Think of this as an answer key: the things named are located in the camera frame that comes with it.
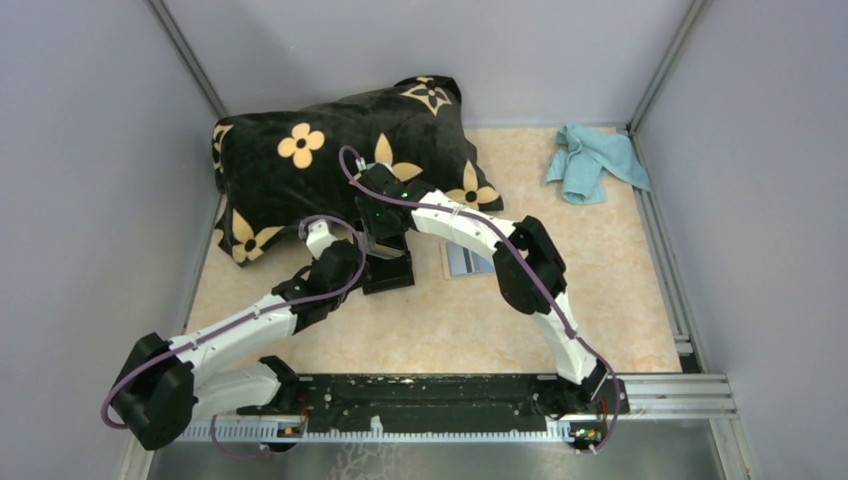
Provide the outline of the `light blue towel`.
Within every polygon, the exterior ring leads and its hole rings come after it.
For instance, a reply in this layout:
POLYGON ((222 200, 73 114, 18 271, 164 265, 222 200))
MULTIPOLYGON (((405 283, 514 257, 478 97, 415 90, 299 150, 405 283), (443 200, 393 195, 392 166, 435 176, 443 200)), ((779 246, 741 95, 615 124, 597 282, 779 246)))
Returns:
POLYGON ((567 124, 556 133, 555 142, 557 150, 550 157, 543 182, 559 182, 560 194, 566 202, 573 205, 606 202, 603 179, 608 174, 639 190, 651 190, 648 173, 637 160, 627 136, 567 124))

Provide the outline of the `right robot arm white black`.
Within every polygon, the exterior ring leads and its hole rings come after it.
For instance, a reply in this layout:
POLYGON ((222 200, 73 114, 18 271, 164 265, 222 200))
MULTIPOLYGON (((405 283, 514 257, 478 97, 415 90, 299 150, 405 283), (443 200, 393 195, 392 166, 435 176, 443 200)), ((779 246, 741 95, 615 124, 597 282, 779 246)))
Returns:
POLYGON ((504 301, 533 319, 550 349, 562 406, 588 412, 599 403, 609 370, 578 332, 564 259, 539 219, 486 215, 426 183, 404 184, 384 165, 373 164, 349 179, 386 208, 387 217, 490 262, 504 301))

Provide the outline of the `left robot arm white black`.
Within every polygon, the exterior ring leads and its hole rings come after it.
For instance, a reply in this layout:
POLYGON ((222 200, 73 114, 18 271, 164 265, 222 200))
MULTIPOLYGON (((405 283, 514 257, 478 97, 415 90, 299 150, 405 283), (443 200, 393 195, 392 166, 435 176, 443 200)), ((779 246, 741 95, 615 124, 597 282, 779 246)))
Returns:
POLYGON ((366 270, 365 243, 345 221, 315 215, 301 223, 300 235, 310 264, 243 311, 193 333, 140 338, 101 406, 102 421, 155 451, 193 422, 220 413, 292 411, 300 399, 298 377, 282 360, 265 357, 241 370, 231 364, 325 320, 361 285, 366 270))

